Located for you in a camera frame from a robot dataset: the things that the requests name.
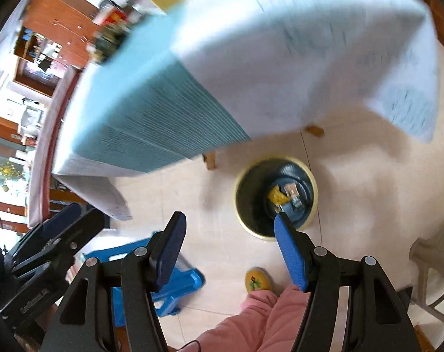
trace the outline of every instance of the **person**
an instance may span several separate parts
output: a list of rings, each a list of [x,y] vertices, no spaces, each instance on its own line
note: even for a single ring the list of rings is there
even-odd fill
[[[309,294],[290,284],[278,297],[268,275],[260,268],[246,273],[245,286],[248,296],[240,306],[240,314],[223,320],[179,351],[290,352]]]

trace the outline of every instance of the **beige plastic chair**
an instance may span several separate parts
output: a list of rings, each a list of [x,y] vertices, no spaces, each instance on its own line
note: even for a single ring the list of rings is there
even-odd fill
[[[444,277],[444,227],[431,239],[418,238],[409,250],[409,258],[419,269],[418,285],[413,290],[412,300],[444,322],[444,314],[436,309],[444,301],[444,294],[432,304],[426,304],[429,269],[437,270]]]

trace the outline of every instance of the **blue plastic stool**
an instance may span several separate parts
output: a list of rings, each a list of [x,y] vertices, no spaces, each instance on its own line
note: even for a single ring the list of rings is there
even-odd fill
[[[132,250],[139,246],[147,246],[150,238],[142,239],[140,241],[125,244],[123,246],[112,247],[110,249],[92,251],[85,255],[85,258],[95,257],[101,262],[107,262],[112,258],[120,259],[124,258]],[[191,294],[199,290],[204,284],[204,276],[197,269],[187,268],[183,262],[177,261],[173,269],[168,284],[163,286],[160,292],[153,292],[153,303],[156,304],[155,312],[157,316],[162,318],[167,315],[176,315],[181,310],[177,307],[178,302],[185,295]],[[122,292],[120,287],[113,287],[112,292],[113,307],[115,311],[115,325],[116,327],[122,327],[125,324],[124,320],[124,307],[122,305]]]

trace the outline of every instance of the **teal tablecloth stripe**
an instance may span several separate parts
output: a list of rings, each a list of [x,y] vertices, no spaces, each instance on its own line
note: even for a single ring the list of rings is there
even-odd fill
[[[173,10],[135,28],[97,72],[74,153],[150,172],[250,139],[169,50],[180,13]]]

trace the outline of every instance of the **tiled floor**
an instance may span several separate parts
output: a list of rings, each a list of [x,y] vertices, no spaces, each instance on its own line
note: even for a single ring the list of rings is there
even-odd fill
[[[416,282],[411,244],[428,238],[444,220],[444,49],[440,47],[440,116],[434,140],[420,144],[364,110],[336,112],[318,122],[323,138],[293,133],[236,144],[217,152],[209,172],[200,158],[115,184],[134,219],[114,222],[122,235],[142,238],[161,229],[175,210],[187,216],[182,254],[202,271],[206,285],[184,302],[178,316],[163,318],[170,345],[182,346],[225,317],[237,314],[245,297],[247,269],[265,268],[281,290],[289,282],[276,243],[256,239],[238,223],[234,209],[237,176],[254,160],[285,154],[299,158],[317,180],[319,216],[306,232],[337,256],[374,255],[395,288]],[[336,343],[340,350],[347,295],[341,296]],[[434,343],[444,326],[412,305]]]

